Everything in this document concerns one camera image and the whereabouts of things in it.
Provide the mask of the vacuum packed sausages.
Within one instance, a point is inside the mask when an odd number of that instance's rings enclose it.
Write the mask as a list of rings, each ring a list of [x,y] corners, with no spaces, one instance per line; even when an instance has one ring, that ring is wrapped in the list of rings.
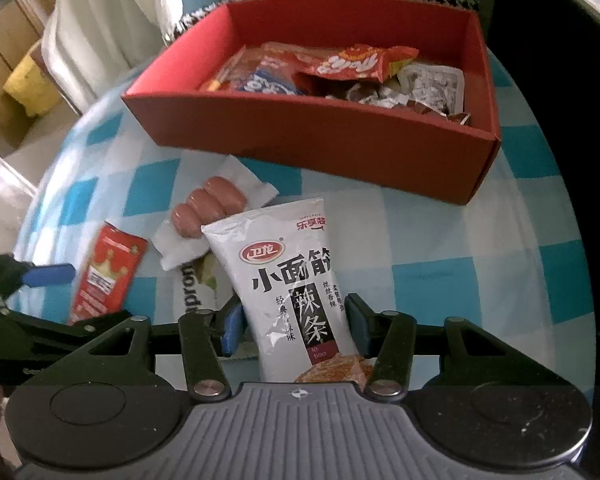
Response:
[[[274,185],[260,180],[235,156],[227,156],[211,177],[171,209],[152,237],[162,270],[174,270],[210,250],[204,226],[261,208],[277,195]]]

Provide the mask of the red crown snack packet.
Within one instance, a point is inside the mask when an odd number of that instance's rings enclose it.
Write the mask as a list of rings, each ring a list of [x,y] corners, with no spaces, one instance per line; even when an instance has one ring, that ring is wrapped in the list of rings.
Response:
[[[147,247],[143,237],[105,222],[86,255],[68,324],[121,311]]]

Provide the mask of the white green snack packet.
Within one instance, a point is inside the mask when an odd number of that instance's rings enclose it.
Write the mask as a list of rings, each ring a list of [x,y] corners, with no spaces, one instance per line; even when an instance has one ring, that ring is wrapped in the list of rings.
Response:
[[[188,311],[219,311],[228,302],[242,302],[234,292],[230,278],[212,252],[183,264],[173,272],[173,315],[178,320]],[[257,359],[258,348],[253,341],[244,312],[244,333],[231,360]]]

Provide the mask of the red snack packet with text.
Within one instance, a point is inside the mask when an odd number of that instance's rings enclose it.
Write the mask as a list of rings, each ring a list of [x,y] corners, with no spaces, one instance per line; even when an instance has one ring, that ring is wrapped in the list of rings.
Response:
[[[201,84],[199,89],[204,91],[237,91],[238,84],[257,67],[265,55],[272,56],[272,58],[281,58],[292,64],[298,70],[298,75],[294,77],[298,82],[303,73],[299,70],[300,63],[297,55],[302,53],[310,52],[293,44],[279,44],[278,42],[266,42],[259,47],[243,46],[224,63],[214,76]]]

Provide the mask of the brown small snack packet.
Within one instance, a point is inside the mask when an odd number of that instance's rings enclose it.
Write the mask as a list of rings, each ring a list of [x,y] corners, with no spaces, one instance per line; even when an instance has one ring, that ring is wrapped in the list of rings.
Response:
[[[447,122],[454,122],[454,124],[461,126],[469,125],[471,120],[469,113],[460,112],[457,114],[445,114],[440,112],[440,110],[436,110],[435,108],[428,106],[425,103],[414,100],[409,100],[407,102],[407,107],[416,114],[422,116],[430,115],[431,117],[445,119]]]

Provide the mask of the white round jelly cup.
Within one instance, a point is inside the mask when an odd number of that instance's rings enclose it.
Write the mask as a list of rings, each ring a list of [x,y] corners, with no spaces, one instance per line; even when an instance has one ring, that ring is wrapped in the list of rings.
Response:
[[[465,77],[459,69],[445,65],[410,63],[396,74],[401,90],[414,101],[445,114],[464,110]]]

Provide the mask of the white fluffy blanket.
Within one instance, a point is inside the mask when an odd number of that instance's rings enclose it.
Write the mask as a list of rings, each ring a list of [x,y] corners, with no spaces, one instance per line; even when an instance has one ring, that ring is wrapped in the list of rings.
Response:
[[[42,57],[66,100],[84,113],[158,54],[182,15],[183,0],[56,0]]]

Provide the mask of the white spicy strip bag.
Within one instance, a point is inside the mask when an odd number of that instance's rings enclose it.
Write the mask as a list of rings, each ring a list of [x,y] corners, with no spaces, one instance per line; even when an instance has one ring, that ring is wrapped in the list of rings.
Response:
[[[204,226],[242,302],[265,382],[366,385],[332,270],[320,198],[253,209]]]

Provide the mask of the blue white checkered tablecloth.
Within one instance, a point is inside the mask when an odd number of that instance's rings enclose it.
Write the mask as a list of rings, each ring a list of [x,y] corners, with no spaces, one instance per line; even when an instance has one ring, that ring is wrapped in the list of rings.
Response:
[[[478,193],[455,206],[329,174],[249,163],[284,202],[321,197],[340,289],[372,308],[439,325],[461,316],[584,392],[595,376],[595,321],[576,215],[519,88],[491,64],[503,145]],[[155,144],[108,91],[48,166],[14,255],[80,266],[104,223],[143,238],[210,177],[222,157]]]

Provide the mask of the silver crumpled snack wrapper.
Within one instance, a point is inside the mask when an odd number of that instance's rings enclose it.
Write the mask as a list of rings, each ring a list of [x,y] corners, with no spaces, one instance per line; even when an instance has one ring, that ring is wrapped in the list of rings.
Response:
[[[401,92],[391,89],[384,84],[373,84],[362,81],[354,84],[346,92],[346,100],[353,103],[371,105],[391,110],[395,107],[404,107],[410,98]]]

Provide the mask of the blue white snack packet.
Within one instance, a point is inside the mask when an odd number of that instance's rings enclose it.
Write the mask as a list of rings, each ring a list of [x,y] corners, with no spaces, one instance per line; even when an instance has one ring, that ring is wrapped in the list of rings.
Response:
[[[236,90],[262,93],[267,96],[303,96],[300,84],[294,79],[298,70],[281,58],[265,55],[257,67],[238,84]]]

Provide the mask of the red gummy candy bag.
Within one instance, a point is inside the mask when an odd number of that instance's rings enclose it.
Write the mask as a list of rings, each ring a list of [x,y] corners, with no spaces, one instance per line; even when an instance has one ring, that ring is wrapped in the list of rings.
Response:
[[[355,44],[347,49],[298,54],[300,72],[329,80],[371,80],[385,82],[411,62],[419,50],[411,47],[371,47]]]

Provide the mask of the red cardboard box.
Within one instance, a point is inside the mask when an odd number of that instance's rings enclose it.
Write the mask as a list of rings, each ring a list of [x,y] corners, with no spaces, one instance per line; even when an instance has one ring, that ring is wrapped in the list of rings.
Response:
[[[411,110],[321,96],[211,90],[242,47],[414,47],[465,76],[465,125]],[[124,92],[151,136],[194,148],[326,172],[464,205],[502,143],[478,16],[410,0],[250,0],[212,11]]]

